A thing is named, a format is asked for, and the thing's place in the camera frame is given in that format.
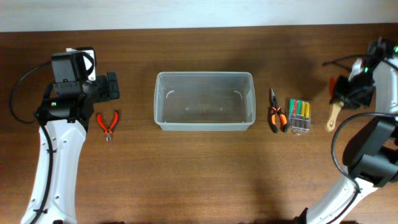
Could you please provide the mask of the clear case of screwdrivers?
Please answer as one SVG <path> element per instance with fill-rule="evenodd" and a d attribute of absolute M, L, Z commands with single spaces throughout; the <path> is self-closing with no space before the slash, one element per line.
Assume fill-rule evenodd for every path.
<path fill-rule="evenodd" d="M 296 135 L 309 132 L 311 128 L 311 104 L 309 101 L 291 98 L 289 100 L 289 128 Z"/>

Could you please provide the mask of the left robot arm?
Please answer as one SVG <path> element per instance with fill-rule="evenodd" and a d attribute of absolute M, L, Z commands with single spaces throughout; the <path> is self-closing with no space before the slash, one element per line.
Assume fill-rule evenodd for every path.
<path fill-rule="evenodd" d="M 53 54 L 49 64 L 54 80 L 34 114 L 39 124 L 39 161 L 22 223 L 76 223 L 78 161 L 94 105 L 120 97 L 114 72 L 96 75 L 92 47 Z"/>

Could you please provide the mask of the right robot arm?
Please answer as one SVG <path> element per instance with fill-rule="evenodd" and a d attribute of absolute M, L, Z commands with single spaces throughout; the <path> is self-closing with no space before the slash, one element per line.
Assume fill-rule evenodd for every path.
<path fill-rule="evenodd" d="M 331 78 L 327 131 L 334 133 L 331 157 L 340 177 L 324 197 L 294 218 L 294 223 L 343 223 L 366 196 L 397 182 L 397 42 L 379 38 L 365 54 L 354 55 L 348 77 Z M 356 118 L 370 122 L 347 143 L 343 160 L 336 158 L 341 130 Z"/>

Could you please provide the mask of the orange scraper with wooden handle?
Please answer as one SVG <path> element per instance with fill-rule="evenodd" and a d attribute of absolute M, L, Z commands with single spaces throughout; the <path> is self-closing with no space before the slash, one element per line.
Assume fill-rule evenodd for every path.
<path fill-rule="evenodd" d="M 344 102 L 339 98 L 335 98 L 334 88 L 338 82 L 337 77 L 331 77 L 329 81 L 329 94 L 330 94 L 330 113 L 325 129 L 327 132 L 332 132 L 336 126 L 337 117 L 344 106 Z"/>

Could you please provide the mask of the orange-black needle-nose pliers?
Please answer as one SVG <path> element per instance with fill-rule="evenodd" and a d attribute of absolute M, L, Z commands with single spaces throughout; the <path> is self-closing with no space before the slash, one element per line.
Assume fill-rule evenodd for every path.
<path fill-rule="evenodd" d="M 279 106 L 277 101 L 277 97 L 274 93 L 274 90 L 270 89 L 270 100 L 271 100 L 271 107 L 270 107 L 270 127 L 273 133 L 278 133 L 278 127 L 276 126 L 276 117 L 279 117 L 281 122 L 281 130 L 286 133 L 288 130 L 288 121 L 285 113 L 283 112 L 282 108 Z"/>

